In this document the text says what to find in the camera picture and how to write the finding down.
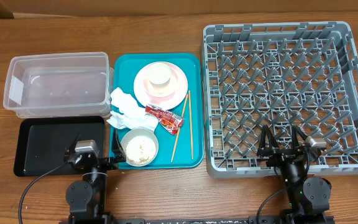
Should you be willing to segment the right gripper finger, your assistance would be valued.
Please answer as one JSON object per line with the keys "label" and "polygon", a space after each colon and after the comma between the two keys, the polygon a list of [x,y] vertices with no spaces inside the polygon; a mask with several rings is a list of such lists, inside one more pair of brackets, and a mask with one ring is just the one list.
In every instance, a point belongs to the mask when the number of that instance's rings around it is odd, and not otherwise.
{"label": "right gripper finger", "polygon": [[258,151],[276,151],[279,150],[279,144],[274,138],[271,130],[267,125],[262,126]]}
{"label": "right gripper finger", "polygon": [[302,138],[302,140],[306,140],[307,139],[307,135],[297,126],[297,125],[293,125],[291,127],[291,148],[292,149],[297,149],[300,144],[298,142],[298,136]]}

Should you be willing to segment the rice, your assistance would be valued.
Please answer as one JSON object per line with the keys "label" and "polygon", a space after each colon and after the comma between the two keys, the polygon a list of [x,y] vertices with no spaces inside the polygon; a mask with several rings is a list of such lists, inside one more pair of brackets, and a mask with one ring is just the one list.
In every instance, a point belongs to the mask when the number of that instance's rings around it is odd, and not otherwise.
{"label": "rice", "polygon": [[135,166],[144,166],[151,162],[157,152],[154,141],[145,136],[131,139],[126,146],[127,162]]}

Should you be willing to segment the grey bowl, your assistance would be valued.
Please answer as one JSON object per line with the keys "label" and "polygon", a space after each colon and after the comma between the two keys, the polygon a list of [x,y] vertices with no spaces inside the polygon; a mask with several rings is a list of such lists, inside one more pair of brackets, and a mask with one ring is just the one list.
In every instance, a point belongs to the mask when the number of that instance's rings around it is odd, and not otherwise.
{"label": "grey bowl", "polygon": [[[137,136],[145,136],[145,137],[148,137],[150,139],[152,139],[156,145],[156,148],[157,148],[157,152],[156,152],[156,155],[154,157],[154,159],[157,157],[157,154],[158,154],[158,140],[155,136],[155,134],[151,131],[149,131],[148,129],[142,129],[142,128],[139,128],[139,129],[133,129],[131,131],[129,131],[121,140],[121,145],[126,153],[126,146],[128,144],[128,142],[133,139],[134,137],[137,137]],[[143,167],[143,166],[135,166],[134,164],[130,164],[128,163],[129,165],[131,166],[134,166],[134,167]]]}

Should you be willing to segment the white napkin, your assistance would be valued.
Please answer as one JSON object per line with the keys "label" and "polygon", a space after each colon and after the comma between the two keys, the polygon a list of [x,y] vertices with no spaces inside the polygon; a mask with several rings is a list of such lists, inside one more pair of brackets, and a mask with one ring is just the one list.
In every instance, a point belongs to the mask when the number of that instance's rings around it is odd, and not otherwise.
{"label": "white napkin", "polygon": [[107,122],[116,129],[138,129],[143,128],[154,132],[158,126],[158,119],[145,112],[145,108],[140,107],[137,101],[120,88],[116,88],[111,93],[111,104],[119,111],[111,111]]}

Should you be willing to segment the red snack wrapper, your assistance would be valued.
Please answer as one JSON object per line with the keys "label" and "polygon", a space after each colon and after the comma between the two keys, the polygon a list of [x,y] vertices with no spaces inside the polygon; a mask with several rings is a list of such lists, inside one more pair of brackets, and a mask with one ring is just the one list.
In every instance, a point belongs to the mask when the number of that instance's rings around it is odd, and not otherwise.
{"label": "red snack wrapper", "polygon": [[184,123],[184,118],[181,116],[158,106],[147,105],[145,107],[145,112],[155,116],[159,123],[172,135],[176,135]]}

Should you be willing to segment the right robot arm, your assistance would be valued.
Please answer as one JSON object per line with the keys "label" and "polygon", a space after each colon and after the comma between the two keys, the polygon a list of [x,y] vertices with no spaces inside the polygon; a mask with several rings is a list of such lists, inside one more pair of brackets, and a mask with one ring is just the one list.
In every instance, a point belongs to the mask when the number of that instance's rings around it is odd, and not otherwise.
{"label": "right robot arm", "polygon": [[[291,127],[291,146],[281,148],[267,125],[262,127],[257,156],[266,157],[266,166],[280,174],[284,188],[265,199],[258,208],[256,223],[334,223],[327,217],[332,185],[320,177],[309,177],[308,171],[326,149],[322,138],[306,135],[299,126]],[[277,217],[262,217],[263,207],[274,197],[287,193],[290,208]]]}

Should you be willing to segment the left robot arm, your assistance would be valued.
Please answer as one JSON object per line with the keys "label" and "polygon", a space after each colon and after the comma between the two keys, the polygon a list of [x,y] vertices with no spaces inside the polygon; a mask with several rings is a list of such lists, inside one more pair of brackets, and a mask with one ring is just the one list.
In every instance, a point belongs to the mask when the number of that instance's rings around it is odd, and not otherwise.
{"label": "left robot arm", "polygon": [[94,140],[75,140],[65,149],[63,160],[74,170],[83,173],[82,179],[72,183],[66,191],[66,201],[70,206],[68,223],[118,223],[114,215],[105,210],[107,171],[119,168],[126,161],[126,153],[119,136],[113,132],[113,157],[98,157],[98,147]]}

